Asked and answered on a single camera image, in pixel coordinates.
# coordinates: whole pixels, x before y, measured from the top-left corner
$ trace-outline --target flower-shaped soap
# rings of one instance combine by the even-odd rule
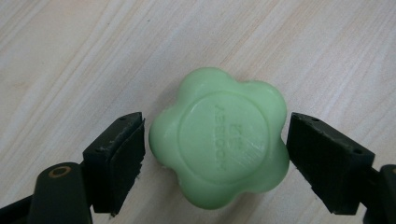
[[[177,173],[191,203],[215,209],[284,178],[285,119],[285,101],[273,86],[201,68],[184,78],[177,102],[153,121],[149,144],[157,160]]]

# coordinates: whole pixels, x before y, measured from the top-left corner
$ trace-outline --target wooden table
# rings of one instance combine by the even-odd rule
[[[1,1],[0,206],[32,194],[45,168],[82,161],[114,119],[142,111],[149,130],[203,66],[273,84],[288,120],[323,119],[376,153],[376,169],[396,162],[393,0]],[[120,214],[95,223],[344,224],[365,212],[331,215],[293,165],[276,189],[206,211],[147,150]]]

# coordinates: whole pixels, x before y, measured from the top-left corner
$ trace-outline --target green soap bar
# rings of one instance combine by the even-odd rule
[[[237,82],[218,68],[200,68],[153,121],[149,145],[177,173],[191,203],[216,209],[285,177],[289,154],[280,133],[286,113],[282,95],[268,83]]]

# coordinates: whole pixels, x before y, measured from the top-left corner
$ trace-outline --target circular center of flower-shaped object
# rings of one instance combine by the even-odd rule
[[[229,184],[252,175],[268,148],[268,127],[246,97],[215,92],[193,102],[181,118],[178,147],[202,179]]]

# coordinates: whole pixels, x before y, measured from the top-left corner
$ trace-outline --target light wood grain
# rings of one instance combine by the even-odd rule
[[[9,0],[0,2],[0,206],[31,194],[45,168],[82,161],[117,117],[142,111],[149,129],[202,66],[267,81],[289,112],[375,152],[375,168],[396,162],[393,0]],[[120,214],[95,223],[361,223],[364,214],[329,214],[293,165],[268,193],[202,210],[147,150]]]

